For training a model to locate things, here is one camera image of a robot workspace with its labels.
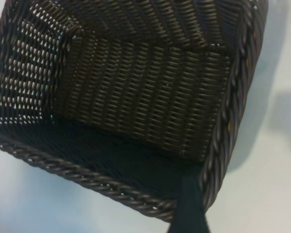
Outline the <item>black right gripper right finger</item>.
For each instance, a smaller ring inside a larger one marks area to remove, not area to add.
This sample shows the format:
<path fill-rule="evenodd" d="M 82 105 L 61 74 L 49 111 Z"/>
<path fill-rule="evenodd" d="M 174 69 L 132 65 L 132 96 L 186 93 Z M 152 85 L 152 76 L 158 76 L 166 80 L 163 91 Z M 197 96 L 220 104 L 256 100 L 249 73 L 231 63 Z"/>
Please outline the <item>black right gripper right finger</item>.
<path fill-rule="evenodd" d="M 191 178 L 192 180 L 192 190 L 193 190 L 193 200 L 191 205 L 192 210 L 192 223 L 191 232 L 192 233 L 209 233 L 209 227 L 204 211 L 203 204 L 203 193 L 201 191 L 199 182 L 196 178 Z"/>

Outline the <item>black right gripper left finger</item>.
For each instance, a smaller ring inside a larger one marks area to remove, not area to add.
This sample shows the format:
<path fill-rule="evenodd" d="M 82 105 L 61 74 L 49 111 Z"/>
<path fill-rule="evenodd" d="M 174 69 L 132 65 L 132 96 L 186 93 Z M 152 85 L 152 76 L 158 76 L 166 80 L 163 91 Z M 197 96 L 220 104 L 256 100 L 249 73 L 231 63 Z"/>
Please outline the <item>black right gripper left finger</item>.
<path fill-rule="evenodd" d="M 192 179 L 188 176 L 182 180 L 181 194 L 177 201 L 174 218 L 168 230 L 169 233 L 188 233 L 190 231 L 190 201 L 192 199 L 191 190 Z"/>

